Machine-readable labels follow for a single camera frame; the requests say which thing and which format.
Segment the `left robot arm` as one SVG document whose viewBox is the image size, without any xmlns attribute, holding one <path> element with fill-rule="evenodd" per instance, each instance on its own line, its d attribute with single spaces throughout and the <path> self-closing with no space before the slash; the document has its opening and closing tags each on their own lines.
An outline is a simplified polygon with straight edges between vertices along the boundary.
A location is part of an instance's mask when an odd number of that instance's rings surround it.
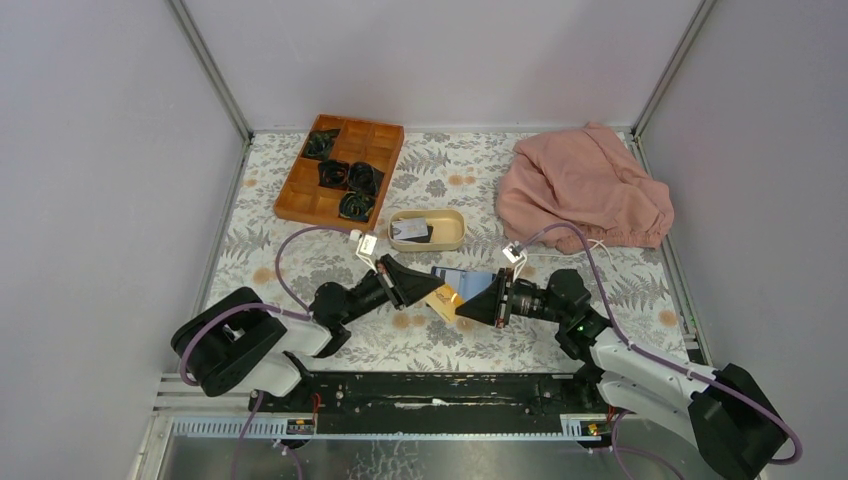
<svg viewBox="0 0 848 480">
<path fill-rule="evenodd" d="M 296 355 L 332 356 L 350 339 L 349 323 L 384 304 L 411 306 L 444 284 L 384 255 L 353 287 L 322 284 L 304 314 L 267 304 L 241 287 L 181 326 L 170 346 L 182 381 L 208 397 L 238 386 L 284 397 L 307 375 Z"/>
</svg>

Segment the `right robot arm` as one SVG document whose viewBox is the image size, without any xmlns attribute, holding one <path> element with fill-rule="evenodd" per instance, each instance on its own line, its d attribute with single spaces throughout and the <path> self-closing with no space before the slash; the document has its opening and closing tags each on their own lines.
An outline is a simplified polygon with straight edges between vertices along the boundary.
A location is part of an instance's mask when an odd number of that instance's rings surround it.
<svg viewBox="0 0 848 480">
<path fill-rule="evenodd" d="M 753 377 L 734 364 L 716 370 L 628 343 L 590 300 L 575 270 L 555 271 L 540 288 L 502 269 L 456 313 L 496 328 L 512 316 L 557 324 L 560 348 L 582 362 L 607 404 L 676 433 L 725 479 L 756 478 L 790 436 Z"/>
</svg>

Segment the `gold credit card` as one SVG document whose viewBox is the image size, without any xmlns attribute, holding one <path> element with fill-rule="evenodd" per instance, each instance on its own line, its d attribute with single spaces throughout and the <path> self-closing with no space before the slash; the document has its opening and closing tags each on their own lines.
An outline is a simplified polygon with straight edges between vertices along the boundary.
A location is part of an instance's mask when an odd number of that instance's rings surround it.
<svg viewBox="0 0 848 480">
<path fill-rule="evenodd" d="M 457 321 L 456 310 L 464 303 L 463 298 L 449 284 L 443 284 L 430 292 L 424 301 L 448 324 L 454 324 Z"/>
</svg>

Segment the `blue leather card holder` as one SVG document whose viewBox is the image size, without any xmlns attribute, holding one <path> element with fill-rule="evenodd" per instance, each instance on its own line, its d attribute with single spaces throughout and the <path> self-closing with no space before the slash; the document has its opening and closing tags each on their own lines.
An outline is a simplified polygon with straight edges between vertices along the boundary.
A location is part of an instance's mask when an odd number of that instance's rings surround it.
<svg viewBox="0 0 848 480">
<path fill-rule="evenodd" d="M 440 277 L 463 300 L 469 300 L 483 292 L 495 280 L 492 272 L 469 271 L 458 268 L 434 266 L 431 274 Z"/>
</svg>

